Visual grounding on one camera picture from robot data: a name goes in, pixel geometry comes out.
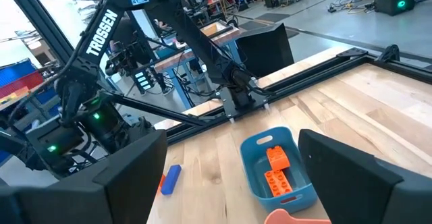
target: wooden tabletop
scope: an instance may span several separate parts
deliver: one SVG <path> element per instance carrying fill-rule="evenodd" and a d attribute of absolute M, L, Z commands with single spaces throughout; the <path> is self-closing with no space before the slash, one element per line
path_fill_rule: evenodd
<path fill-rule="evenodd" d="M 225 28 L 226 28 L 226 25 L 223 25 L 221 22 L 214 22 L 212 24 L 205 26 L 204 28 L 201 28 L 201 31 L 203 31 L 207 36 L 210 36 L 216 32 L 222 31 Z M 223 34 L 216 36 L 216 37 L 212 38 L 211 40 L 213 40 L 218 45 L 222 45 L 222 44 L 229 42 L 230 40 L 237 38 L 240 35 L 240 33 L 242 33 L 241 29 L 233 27 L 231 30 L 224 32 Z M 173 55 L 170 58 L 167 58 L 161 62 L 158 62 L 155 65 L 155 70 L 156 70 L 156 72 L 163 72 L 165 69 L 167 69 L 169 67 L 177 66 L 179 61 L 189 59 L 193 56 L 194 56 L 194 53 L 191 50 L 189 50 L 185 53 L 179 53 L 177 55 Z"/>
<path fill-rule="evenodd" d="M 335 47 L 259 80 L 272 84 L 334 57 Z M 203 103 L 187 111 L 202 114 L 220 106 Z M 260 223 L 267 213 L 252 195 L 240 157 L 249 136 L 286 126 L 294 139 L 312 129 L 376 157 L 432 177 L 432 86 L 365 64 L 270 104 L 270 111 L 245 115 L 168 148 L 165 171 L 182 172 L 171 196 L 158 194 L 148 223 Z M 156 125 L 174 125 L 166 120 Z M 318 201 L 294 213 L 298 218 L 327 218 Z"/>

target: orange toy block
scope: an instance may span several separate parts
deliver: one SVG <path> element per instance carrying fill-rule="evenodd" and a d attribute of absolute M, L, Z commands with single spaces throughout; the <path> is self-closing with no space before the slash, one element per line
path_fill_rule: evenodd
<path fill-rule="evenodd" d="M 274 197 L 292 192 L 291 185 L 282 171 L 268 171 L 264 176 Z"/>
<path fill-rule="evenodd" d="M 161 181 L 159 182 L 159 187 L 157 187 L 158 192 L 161 190 L 164 181 L 165 181 L 165 175 L 162 174 Z"/>
<path fill-rule="evenodd" d="M 290 167 L 290 161 L 284 150 L 280 146 L 267 149 L 267 158 L 269 159 L 271 169 L 273 171 L 282 170 Z"/>

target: blue table frame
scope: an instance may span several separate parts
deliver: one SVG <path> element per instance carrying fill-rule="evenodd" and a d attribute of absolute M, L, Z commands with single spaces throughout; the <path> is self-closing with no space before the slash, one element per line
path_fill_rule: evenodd
<path fill-rule="evenodd" d="M 227 46 L 230 53 L 231 53 L 232 59 L 236 63 L 238 63 L 239 65 L 242 65 L 242 61 L 240 59 L 240 55 L 238 54 L 237 44 L 236 44 L 235 39 L 229 40 L 229 41 L 221 44 L 220 46 L 221 47 Z M 171 78 L 171 80 L 173 82 L 174 88 L 177 90 L 177 93 L 179 94 L 180 99 L 182 100 L 183 105 L 185 106 L 186 110 L 191 109 L 194 105 L 192 105 L 190 103 L 190 100 L 188 99 L 189 98 L 188 93 L 184 91 L 182 83 L 178 80 L 178 78 L 176 76 L 176 72 L 177 72 L 176 70 L 179 66 L 182 66 L 186 72 L 186 75 L 188 76 L 189 81 L 191 81 L 191 83 L 194 84 L 194 89 L 198 90 L 198 88 L 196 87 L 196 84 L 195 84 L 198 80 L 196 80 L 196 78 L 193 78 L 193 76 L 190 73 L 190 70 L 188 68 L 188 65 L 187 65 L 187 63 L 189 61 L 191 61 L 192 59 L 195 59 L 195 58 L 197 58 L 196 55 L 194 55 L 190 58 L 184 59 L 184 60 L 180 60 L 180 62 L 178 64 L 173 65 L 173 66 L 168 67 L 168 68 L 165 68 L 164 70 L 160 71 L 160 72 L 168 73 L 169 77 Z"/>

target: blue bin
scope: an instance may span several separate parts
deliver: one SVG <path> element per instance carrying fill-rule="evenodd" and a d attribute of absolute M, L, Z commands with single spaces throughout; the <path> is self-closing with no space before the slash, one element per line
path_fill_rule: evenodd
<path fill-rule="evenodd" d="M 273 197 L 264 176 L 265 172 L 271 170 L 266 150 L 275 146 L 281 146 L 290 160 L 291 166 L 284 169 L 283 173 L 293 189 L 292 192 L 277 197 Z M 295 213 L 317 201 L 317 193 L 306 174 L 300 152 L 288 128 L 276 127 L 251 136 L 242 143 L 240 153 L 250 191 L 268 213 L 277 208 Z"/>
<path fill-rule="evenodd" d="M 12 65 L 2 67 L 0 69 L 0 86 L 5 86 L 9 83 L 12 83 L 35 71 L 36 68 L 34 68 L 29 58 L 23 59 Z"/>

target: green led light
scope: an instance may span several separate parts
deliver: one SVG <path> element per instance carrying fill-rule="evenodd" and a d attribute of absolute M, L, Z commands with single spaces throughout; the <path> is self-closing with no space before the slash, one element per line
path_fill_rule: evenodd
<path fill-rule="evenodd" d="M 91 102 L 91 105 L 95 105 L 95 104 L 97 104 L 99 102 L 99 99 L 95 99 L 95 100 L 93 100 L 92 102 Z"/>
<path fill-rule="evenodd" d="M 50 147 L 47 148 L 47 150 L 49 152 L 53 152 L 54 150 L 57 150 L 57 147 L 56 146 L 50 146 Z"/>
<path fill-rule="evenodd" d="M 399 8 L 403 8 L 405 6 L 405 1 L 399 1 L 398 2 L 398 7 Z"/>

